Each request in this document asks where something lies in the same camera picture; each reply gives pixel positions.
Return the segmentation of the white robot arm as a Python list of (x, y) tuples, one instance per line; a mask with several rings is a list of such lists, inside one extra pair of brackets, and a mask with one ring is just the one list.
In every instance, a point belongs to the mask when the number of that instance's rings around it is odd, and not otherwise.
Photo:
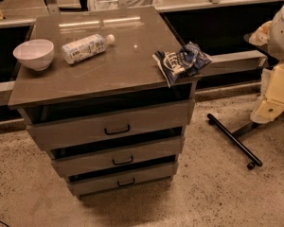
[(250, 119), (258, 124), (274, 121), (284, 112), (284, 5), (272, 21), (260, 26), (248, 38), (255, 46), (267, 46), (267, 53), (278, 60), (272, 69), (261, 75), (261, 94)]

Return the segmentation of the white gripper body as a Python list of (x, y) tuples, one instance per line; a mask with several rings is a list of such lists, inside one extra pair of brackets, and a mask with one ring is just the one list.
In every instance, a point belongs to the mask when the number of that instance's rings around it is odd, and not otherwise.
[(263, 98), (284, 102), (284, 62), (272, 70), (264, 69), (261, 85)]

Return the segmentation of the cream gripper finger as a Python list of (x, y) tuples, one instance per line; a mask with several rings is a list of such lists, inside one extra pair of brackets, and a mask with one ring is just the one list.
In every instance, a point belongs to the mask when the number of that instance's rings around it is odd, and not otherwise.
[(253, 108), (250, 119), (258, 124), (274, 121), (284, 112), (284, 102), (259, 98)]

